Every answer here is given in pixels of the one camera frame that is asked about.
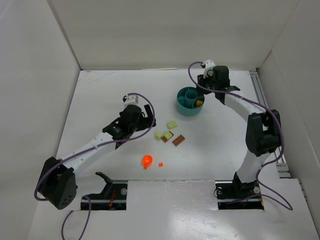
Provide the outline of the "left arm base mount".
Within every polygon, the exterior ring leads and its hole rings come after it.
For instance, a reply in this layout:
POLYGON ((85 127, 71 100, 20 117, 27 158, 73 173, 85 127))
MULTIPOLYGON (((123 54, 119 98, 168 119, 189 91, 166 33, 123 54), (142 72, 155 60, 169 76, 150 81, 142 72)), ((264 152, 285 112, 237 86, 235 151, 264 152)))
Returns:
POLYGON ((93 211, 125 211, 127 209, 127 180, 112 180, 102 172, 96 172, 104 186, 98 193, 87 194, 93 211))

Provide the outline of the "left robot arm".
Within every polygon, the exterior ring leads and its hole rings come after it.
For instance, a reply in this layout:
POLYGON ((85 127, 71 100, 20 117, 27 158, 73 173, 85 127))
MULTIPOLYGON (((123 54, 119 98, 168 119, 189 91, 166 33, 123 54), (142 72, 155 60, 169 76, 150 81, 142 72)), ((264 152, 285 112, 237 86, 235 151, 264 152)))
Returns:
POLYGON ((35 195, 38 201, 48 201, 56 209, 65 209, 77 195, 77 175, 91 164, 117 150, 123 144, 134 141, 134 133, 146 135, 156 126, 155 109, 152 104, 129 104, 119 117, 104 127, 89 143, 63 159, 48 158, 42 167, 35 195))

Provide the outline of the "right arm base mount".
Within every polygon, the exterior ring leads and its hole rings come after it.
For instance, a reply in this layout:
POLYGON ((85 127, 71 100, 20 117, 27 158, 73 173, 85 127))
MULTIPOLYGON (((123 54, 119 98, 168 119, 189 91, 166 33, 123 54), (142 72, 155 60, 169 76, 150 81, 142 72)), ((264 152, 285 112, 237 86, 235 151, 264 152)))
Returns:
POLYGON ((214 195, 219 210, 264 210, 256 181, 241 184, 232 180, 216 180, 214 195))

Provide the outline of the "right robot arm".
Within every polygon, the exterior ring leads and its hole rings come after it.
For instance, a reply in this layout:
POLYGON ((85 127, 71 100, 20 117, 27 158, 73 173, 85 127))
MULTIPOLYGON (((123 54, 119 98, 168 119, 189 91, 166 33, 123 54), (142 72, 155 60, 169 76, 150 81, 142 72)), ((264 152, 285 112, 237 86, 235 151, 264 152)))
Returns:
POLYGON ((224 106, 245 120, 247 153, 231 183, 219 183, 220 199, 244 199, 260 186, 257 178, 265 161, 284 143, 280 113, 244 97, 240 88, 230 84, 227 66, 202 62, 203 74, 197 76, 196 88, 202 94, 213 93, 224 106))

